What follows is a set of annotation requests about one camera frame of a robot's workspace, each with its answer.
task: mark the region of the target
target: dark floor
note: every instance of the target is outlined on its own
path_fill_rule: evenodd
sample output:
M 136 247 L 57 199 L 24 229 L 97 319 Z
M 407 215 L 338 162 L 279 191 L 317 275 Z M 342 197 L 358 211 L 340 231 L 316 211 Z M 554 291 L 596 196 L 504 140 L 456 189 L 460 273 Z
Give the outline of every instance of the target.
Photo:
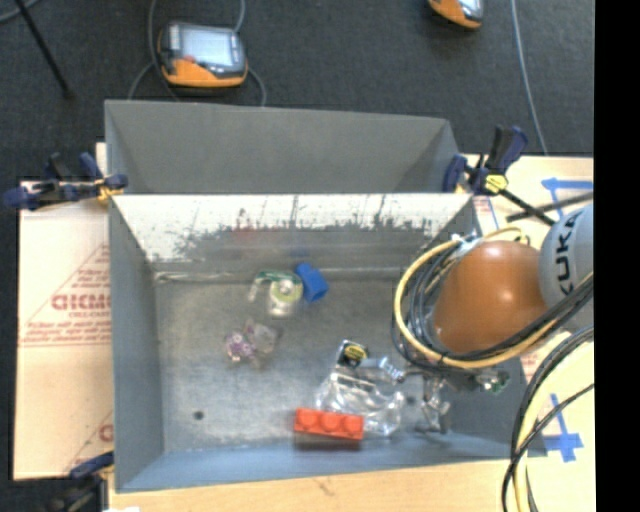
M 526 153 L 593 156 L 595 0 L 518 0 L 517 25 L 514 3 L 485 0 L 477 31 L 445 22 L 426 0 L 246 1 L 240 35 L 267 106 L 442 117 L 467 153 L 487 152 L 495 126 L 515 124 L 528 135 Z M 55 151 L 73 162 L 94 148 L 104 135 L 103 100 L 127 97 L 150 62 L 151 4 L 40 0 L 30 7 L 75 93 L 65 99 L 25 19 L 14 14 L 16 2 L 0 0 L 0 191 L 39 176 Z M 173 18 L 231 27 L 239 13 L 239 0 L 160 0 L 152 29 L 157 34 Z M 172 101 L 154 73 L 136 97 Z M 200 101 L 261 99 L 252 76 L 228 95 Z M 9 481 L 17 230 L 11 211 L 1 219 L 0 510 L 29 511 L 67 483 Z

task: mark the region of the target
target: gray bin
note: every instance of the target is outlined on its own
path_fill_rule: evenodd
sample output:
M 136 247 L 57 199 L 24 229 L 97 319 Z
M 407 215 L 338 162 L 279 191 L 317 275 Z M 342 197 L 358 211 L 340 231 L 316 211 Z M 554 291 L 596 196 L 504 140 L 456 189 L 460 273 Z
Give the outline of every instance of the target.
M 519 363 L 496 396 L 452 393 L 446 435 L 415 430 L 419 379 L 390 438 L 300 444 L 342 339 L 402 366 L 392 294 L 421 247 L 468 233 L 471 198 L 440 194 L 455 152 L 446 121 L 162 102 L 107 102 L 116 490 L 152 490 L 451 463 L 509 454 Z M 274 319 L 265 268 L 307 261 L 329 292 Z M 225 334 L 252 318 L 281 329 L 260 368 L 234 365 Z

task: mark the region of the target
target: red toy brick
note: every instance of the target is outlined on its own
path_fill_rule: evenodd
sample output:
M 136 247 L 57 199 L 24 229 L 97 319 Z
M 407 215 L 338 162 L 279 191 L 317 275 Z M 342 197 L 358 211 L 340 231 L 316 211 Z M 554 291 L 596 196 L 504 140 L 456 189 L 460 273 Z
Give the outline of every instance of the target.
M 343 414 L 301 407 L 296 409 L 293 429 L 304 434 L 360 440 L 364 436 L 364 418 L 357 414 Z

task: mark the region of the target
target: transparent plastic piece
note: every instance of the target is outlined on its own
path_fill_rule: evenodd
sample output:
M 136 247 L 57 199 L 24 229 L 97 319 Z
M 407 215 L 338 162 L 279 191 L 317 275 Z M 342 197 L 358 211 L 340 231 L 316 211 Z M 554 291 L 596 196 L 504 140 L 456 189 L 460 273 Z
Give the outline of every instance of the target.
M 384 394 L 378 386 L 346 368 L 335 368 L 315 393 L 315 406 L 325 411 L 359 414 L 367 433 L 389 436 L 400 426 L 404 395 Z

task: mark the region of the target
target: orange device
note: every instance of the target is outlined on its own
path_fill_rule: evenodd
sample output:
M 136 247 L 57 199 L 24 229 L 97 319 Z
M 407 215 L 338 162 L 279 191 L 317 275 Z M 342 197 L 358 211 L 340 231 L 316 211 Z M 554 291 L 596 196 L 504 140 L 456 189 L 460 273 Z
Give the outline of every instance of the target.
M 440 16 L 465 28 L 477 29 L 482 25 L 484 0 L 428 0 Z
M 236 87 L 249 70 L 242 41 L 229 28 L 169 22 L 160 33 L 158 57 L 164 78 L 177 88 Z

